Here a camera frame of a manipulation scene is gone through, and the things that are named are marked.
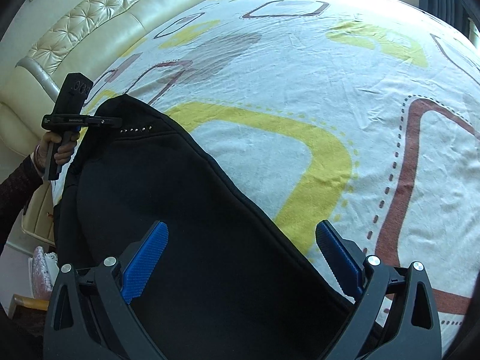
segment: hand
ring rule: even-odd
[[[74,153],[75,146],[77,145],[78,138],[80,138],[80,134],[72,134],[70,138],[70,142],[60,146],[58,151],[54,154],[53,158],[58,165],[64,165],[70,161],[71,156]],[[49,150],[49,143],[55,142],[60,143],[62,141],[62,137],[52,131],[46,132],[40,143],[38,144],[38,152],[36,157],[35,165],[40,168],[45,168],[45,164],[47,161],[47,152]]]

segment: bed sheet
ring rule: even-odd
[[[423,262],[445,351],[480,269],[479,67],[397,0],[207,0],[112,64],[82,113],[128,93],[171,116],[339,292],[322,219],[388,264]]]

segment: cream leather bed frame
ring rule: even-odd
[[[27,156],[44,134],[42,116],[51,112],[70,72],[96,80],[147,33],[204,0],[83,0],[45,33],[0,88],[0,138]],[[22,229],[54,245],[50,183],[33,195]]]

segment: black handheld device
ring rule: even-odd
[[[122,119],[117,117],[80,115],[92,86],[93,82],[82,73],[67,74],[52,113],[43,117],[42,128],[62,136],[61,143],[49,143],[45,163],[45,180],[58,180],[62,166],[57,165],[54,155],[61,145],[70,140],[72,134],[80,131],[81,127],[110,126],[118,128],[122,125]]]

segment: metal bolt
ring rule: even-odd
[[[423,271],[423,264],[421,262],[414,262],[413,263],[413,267],[417,270],[417,271]]]
[[[117,259],[115,257],[107,257],[103,260],[104,266],[114,266],[117,263]]]
[[[377,256],[370,256],[367,259],[367,261],[371,266],[379,266],[380,265],[380,259]]]
[[[68,273],[68,272],[70,272],[70,271],[71,271],[71,265],[70,265],[70,264],[65,264],[65,265],[63,265],[62,268],[61,268],[61,271],[62,271],[63,273]]]

